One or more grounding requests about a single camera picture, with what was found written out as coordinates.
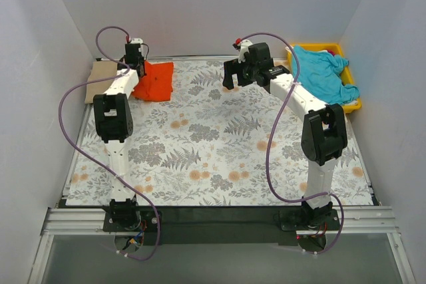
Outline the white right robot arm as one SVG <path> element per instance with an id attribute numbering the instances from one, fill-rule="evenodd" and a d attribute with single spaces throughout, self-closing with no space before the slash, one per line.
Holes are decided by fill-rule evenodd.
<path id="1" fill-rule="evenodd" d="M 288 200 L 289 207 L 279 211 L 278 221 L 284 231 L 313 229 L 320 236 L 342 227 L 343 211 L 333 208 L 331 191 L 333 171 L 347 147 L 343 108 L 326 104 L 296 81 L 285 66 L 275 65 L 266 43 L 238 39 L 234 43 L 238 58 L 224 63 L 223 86 L 256 83 L 282 100 L 302 121 L 301 147 L 308 160 L 308 180 L 299 200 Z"/>

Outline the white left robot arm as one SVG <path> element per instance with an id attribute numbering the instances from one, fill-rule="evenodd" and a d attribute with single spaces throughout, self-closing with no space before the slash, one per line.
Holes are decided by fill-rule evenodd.
<path id="1" fill-rule="evenodd" d="M 93 98 L 96 131 L 105 144 L 108 167 L 116 174 L 111 182 L 108 213 L 115 225 L 127 231 L 135 230 L 141 222 L 136 209 L 136 193 L 129 188 L 128 151 L 134 126 L 128 98 L 144 71 L 144 45 L 142 39 L 128 41 L 125 45 L 124 63 L 130 69 L 117 71 L 118 78 L 113 80 L 104 93 L 96 94 Z"/>

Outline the orange t shirt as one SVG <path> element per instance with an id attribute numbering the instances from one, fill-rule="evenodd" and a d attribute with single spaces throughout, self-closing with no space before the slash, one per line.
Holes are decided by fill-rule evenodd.
<path id="1" fill-rule="evenodd" d="M 142 76 L 132 92 L 133 97 L 147 102 L 170 101 L 173 92 L 174 63 L 144 63 Z"/>

